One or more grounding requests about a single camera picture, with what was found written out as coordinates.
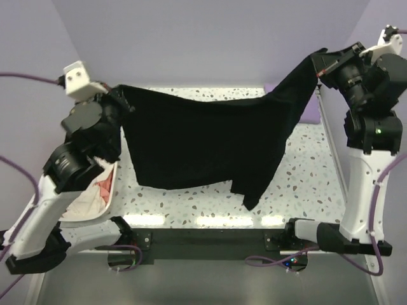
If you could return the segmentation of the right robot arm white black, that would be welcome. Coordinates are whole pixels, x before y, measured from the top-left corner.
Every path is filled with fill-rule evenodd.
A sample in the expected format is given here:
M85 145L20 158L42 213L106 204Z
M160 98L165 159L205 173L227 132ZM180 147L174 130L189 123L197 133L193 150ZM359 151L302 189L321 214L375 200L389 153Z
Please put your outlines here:
M389 256L383 233L387 176L399 161L403 133L394 106L406 90L406 60L399 36L365 48L355 43L340 51L315 54L320 81L338 90L349 110L344 129L350 158L347 205L338 224L291 219L283 241L299 249L306 241L338 254Z

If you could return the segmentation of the black t shirt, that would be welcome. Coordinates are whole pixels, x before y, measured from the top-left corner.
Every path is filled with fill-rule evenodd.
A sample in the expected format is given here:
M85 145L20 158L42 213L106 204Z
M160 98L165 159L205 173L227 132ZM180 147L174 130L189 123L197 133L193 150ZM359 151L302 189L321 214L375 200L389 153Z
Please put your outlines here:
M138 184L173 190L230 181L254 209L316 86L310 57L256 98L201 102L121 86L134 108L123 131Z

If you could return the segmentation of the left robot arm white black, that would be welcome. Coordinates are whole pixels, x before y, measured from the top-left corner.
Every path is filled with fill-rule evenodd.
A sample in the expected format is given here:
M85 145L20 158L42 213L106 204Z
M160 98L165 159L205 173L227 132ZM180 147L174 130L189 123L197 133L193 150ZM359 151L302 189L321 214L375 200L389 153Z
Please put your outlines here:
M69 254L93 248L136 251L132 229L122 217L78 233L60 227L66 208L104 171L97 160L119 161L121 124L133 110L116 86L77 102L62 120L65 142L51 153L41 178L33 181L34 197L26 210L3 234L1 259L10 274L45 273Z

